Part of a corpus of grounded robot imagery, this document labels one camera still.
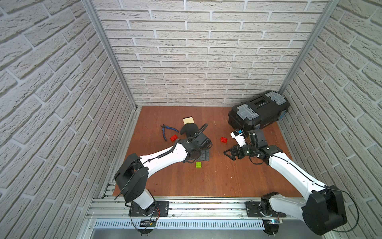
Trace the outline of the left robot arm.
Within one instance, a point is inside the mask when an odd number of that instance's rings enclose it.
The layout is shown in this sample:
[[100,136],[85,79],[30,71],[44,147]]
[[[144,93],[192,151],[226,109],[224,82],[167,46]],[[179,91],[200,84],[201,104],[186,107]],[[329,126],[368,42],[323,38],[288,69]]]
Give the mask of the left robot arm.
[[212,142],[203,133],[177,139],[173,146],[159,152],[138,156],[133,153],[120,166],[114,180],[126,203],[134,202],[143,210],[155,206],[155,199],[146,189],[147,180],[158,171],[179,162],[191,162],[209,150]]

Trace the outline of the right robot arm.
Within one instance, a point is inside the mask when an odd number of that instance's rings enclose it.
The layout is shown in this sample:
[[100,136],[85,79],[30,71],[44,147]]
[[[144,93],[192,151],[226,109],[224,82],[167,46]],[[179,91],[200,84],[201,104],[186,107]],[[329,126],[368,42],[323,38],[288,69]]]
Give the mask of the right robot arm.
[[315,234],[322,236],[347,223],[343,194],[336,186],[327,186],[295,164],[278,146],[268,145],[260,129],[248,132],[247,141],[243,130],[230,135],[237,145],[224,151],[231,160],[244,157],[258,158],[291,183],[303,199],[293,199],[272,192],[262,196],[258,209],[263,217],[276,217],[283,213],[299,219]]

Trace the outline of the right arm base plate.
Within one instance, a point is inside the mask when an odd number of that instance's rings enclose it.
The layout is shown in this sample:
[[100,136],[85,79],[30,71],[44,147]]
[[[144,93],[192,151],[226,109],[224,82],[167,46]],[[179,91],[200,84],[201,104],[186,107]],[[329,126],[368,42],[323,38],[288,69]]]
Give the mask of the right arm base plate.
[[271,209],[271,207],[265,201],[247,201],[245,202],[247,217],[249,218],[285,218],[287,215],[285,213],[276,212]]

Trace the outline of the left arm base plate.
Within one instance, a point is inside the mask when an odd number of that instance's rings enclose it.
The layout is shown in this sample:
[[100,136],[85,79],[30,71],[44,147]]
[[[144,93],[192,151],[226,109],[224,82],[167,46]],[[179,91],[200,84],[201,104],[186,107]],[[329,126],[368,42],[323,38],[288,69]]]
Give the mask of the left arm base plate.
[[167,217],[169,201],[154,201],[147,209],[142,209],[136,202],[131,202],[129,216],[131,217]]

